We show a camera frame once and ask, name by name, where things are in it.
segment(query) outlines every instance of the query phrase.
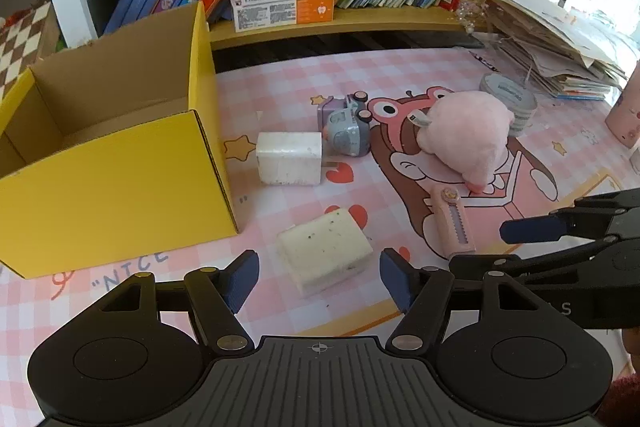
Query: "sponge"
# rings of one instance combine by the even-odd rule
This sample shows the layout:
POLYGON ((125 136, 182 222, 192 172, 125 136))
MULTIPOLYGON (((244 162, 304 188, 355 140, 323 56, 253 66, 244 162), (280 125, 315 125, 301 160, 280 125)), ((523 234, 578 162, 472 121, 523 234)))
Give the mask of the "sponge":
POLYGON ((277 247, 303 297, 361 272, 373 249, 344 208, 278 234, 277 247))

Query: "yellow cardboard box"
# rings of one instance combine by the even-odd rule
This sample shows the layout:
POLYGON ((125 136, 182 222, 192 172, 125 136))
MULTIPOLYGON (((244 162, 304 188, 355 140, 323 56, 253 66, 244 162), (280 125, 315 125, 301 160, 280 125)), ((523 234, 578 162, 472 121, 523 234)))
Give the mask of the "yellow cardboard box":
POLYGON ((25 70, 0 132, 0 261, 22 277, 238 233, 201 3, 25 70))

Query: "stack of papers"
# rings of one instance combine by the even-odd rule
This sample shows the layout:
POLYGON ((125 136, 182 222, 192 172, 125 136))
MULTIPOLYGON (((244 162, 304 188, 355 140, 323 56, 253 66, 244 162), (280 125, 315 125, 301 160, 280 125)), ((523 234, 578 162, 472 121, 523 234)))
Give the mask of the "stack of papers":
POLYGON ((549 0, 488 0, 487 19, 509 38, 500 48, 530 71, 551 96, 605 100, 622 89, 625 73, 597 45, 595 34, 549 0))

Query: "screw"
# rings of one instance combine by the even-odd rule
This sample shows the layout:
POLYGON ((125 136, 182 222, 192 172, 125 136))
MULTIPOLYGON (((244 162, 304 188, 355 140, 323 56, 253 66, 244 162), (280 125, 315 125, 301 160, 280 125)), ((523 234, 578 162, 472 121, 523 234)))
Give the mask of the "screw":
POLYGON ((398 335, 391 341, 391 344, 402 351, 414 351, 422 347, 422 339, 415 335, 398 335))
POLYGON ((225 335, 218 339, 218 347, 225 351, 237 351, 249 344, 248 340, 240 335, 225 335))

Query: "ribbed black surface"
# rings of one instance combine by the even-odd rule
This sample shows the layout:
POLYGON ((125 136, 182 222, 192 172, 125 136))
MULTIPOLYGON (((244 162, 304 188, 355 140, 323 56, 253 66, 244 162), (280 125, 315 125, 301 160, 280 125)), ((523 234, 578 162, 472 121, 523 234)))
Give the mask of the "ribbed black surface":
MULTIPOLYGON (((386 355, 372 338, 267 337, 248 357, 216 362, 190 399, 140 427, 503 425, 460 407, 422 362, 386 355)), ((567 424, 597 425, 591 417, 567 424)))

